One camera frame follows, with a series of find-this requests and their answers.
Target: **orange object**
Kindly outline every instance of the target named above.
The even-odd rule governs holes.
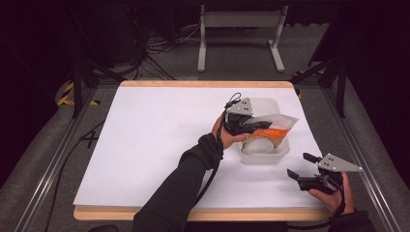
[[[282,130],[282,129],[258,129],[252,135],[253,136],[261,136],[261,137],[270,137],[270,138],[283,138],[287,135],[289,130]]]

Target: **white tabletop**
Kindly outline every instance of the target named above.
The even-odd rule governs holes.
[[[235,93],[243,98],[271,98],[279,110],[299,119],[287,137],[290,151],[278,164],[245,165],[238,144],[224,151],[220,169],[196,210],[317,209],[321,202],[287,176],[318,173],[302,153],[320,156],[299,98],[291,84],[257,88],[173,83],[167,87],[144,82],[123,83],[115,95],[102,134],[76,195],[78,207],[138,209],[174,170],[180,156],[211,131],[223,107]]]

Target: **human arm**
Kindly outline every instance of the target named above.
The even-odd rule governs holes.
[[[352,189],[350,187],[349,178],[345,172],[341,173],[343,177],[343,190],[344,190],[344,211],[340,216],[332,217],[330,220],[330,232],[373,232],[376,231],[373,223],[368,218],[368,213],[366,211],[356,211]],[[335,214],[337,207],[341,202],[340,191],[333,194],[326,194],[320,190],[312,188],[309,192],[312,196],[321,200],[326,208]]]
[[[214,168],[220,162],[223,149],[247,138],[245,134],[231,136],[221,128],[221,141],[217,142],[219,127],[220,118],[215,122],[212,133],[201,136],[198,144],[181,156],[178,167],[134,216],[133,231],[184,230],[205,171]]]

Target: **white metal stand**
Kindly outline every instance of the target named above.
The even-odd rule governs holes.
[[[284,66],[278,53],[278,42],[284,20],[286,19],[287,8],[287,6],[284,6],[279,12],[206,12],[205,6],[202,5],[200,18],[201,44],[198,56],[198,71],[205,72],[206,27],[275,27],[275,38],[273,40],[268,40],[268,46],[271,49],[278,72],[283,73]]]

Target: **black jacket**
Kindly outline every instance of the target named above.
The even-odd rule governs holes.
[[[178,167],[165,179],[153,196],[135,214],[133,231],[184,231],[190,210],[195,204],[206,170],[222,159],[223,146],[209,133],[187,150]],[[375,231],[366,212],[334,218],[330,231]]]

